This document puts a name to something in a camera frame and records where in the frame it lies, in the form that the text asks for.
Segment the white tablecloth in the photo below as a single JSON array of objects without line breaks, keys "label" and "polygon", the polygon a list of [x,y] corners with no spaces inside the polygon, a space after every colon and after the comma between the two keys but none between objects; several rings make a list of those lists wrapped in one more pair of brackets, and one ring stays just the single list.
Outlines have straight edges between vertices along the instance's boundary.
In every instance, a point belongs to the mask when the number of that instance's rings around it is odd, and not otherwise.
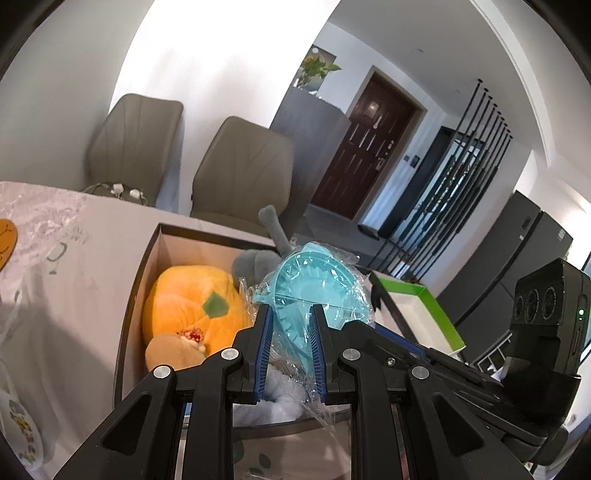
[{"label": "white tablecloth", "polygon": [[0,276],[0,331],[15,296],[21,296],[0,355],[43,438],[45,464],[35,475],[52,478],[112,410],[129,292],[157,225],[272,242],[149,207],[48,187],[0,182],[0,203],[0,218],[11,218],[19,233]]}]

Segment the gray plush toy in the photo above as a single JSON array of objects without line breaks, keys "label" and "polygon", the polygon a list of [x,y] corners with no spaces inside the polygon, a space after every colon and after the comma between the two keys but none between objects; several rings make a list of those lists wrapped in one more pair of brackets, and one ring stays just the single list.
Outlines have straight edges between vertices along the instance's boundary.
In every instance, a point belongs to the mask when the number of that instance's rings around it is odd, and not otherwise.
[{"label": "gray plush toy", "polygon": [[240,278],[245,278],[249,287],[258,285],[293,251],[273,205],[267,205],[259,210],[258,217],[261,225],[267,229],[269,236],[275,242],[279,255],[271,250],[245,250],[238,255],[232,263],[232,277],[236,288]]}]

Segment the gray cabinet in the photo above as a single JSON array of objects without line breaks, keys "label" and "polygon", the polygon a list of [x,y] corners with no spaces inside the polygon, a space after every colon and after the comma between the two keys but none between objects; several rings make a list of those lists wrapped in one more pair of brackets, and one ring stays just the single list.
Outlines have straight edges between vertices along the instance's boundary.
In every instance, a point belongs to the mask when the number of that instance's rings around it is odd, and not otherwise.
[{"label": "gray cabinet", "polygon": [[437,297],[454,325],[504,274],[539,213],[540,207],[519,192],[507,201],[482,243]]},{"label": "gray cabinet", "polygon": [[290,87],[270,129],[294,144],[294,171],[287,208],[279,220],[288,238],[306,211],[314,192],[349,129],[349,119],[337,107]]},{"label": "gray cabinet", "polygon": [[547,213],[540,215],[523,248],[513,261],[501,283],[513,296],[517,281],[542,268],[556,258],[565,258],[569,251],[572,237]]},{"label": "gray cabinet", "polygon": [[457,326],[466,348],[462,355],[472,363],[496,345],[507,334],[511,325],[513,297],[497,284],[486,298]]}]

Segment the chair backrest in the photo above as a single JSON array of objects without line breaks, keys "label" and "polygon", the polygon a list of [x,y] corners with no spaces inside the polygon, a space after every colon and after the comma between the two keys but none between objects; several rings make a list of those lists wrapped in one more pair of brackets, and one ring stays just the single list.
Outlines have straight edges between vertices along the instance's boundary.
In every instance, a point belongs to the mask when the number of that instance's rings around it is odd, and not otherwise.
[{"label": "chair backrest", "polygon": [[123,95],[87,151],[90,183],[126,184],[154,205],[182,114],[181,102]]},{"label": "chair backrest", "polygon": [[221,213],[259,224],[258,212],[287,206],[294,147],[285,135],[242,118],[227,118],[193,179],[195,212]]}]

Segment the black refrigerator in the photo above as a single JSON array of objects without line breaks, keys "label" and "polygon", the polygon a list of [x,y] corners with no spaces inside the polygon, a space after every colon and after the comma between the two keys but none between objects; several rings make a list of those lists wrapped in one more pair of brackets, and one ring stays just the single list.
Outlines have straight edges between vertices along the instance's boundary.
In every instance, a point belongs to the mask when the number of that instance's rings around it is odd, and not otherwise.
[{"label": "black refrigerator", "polygon": [[515,285],[556,258],[573,238],[530,199],[515,192],[468,262],[437,297],[475,363],[506,337]]}]

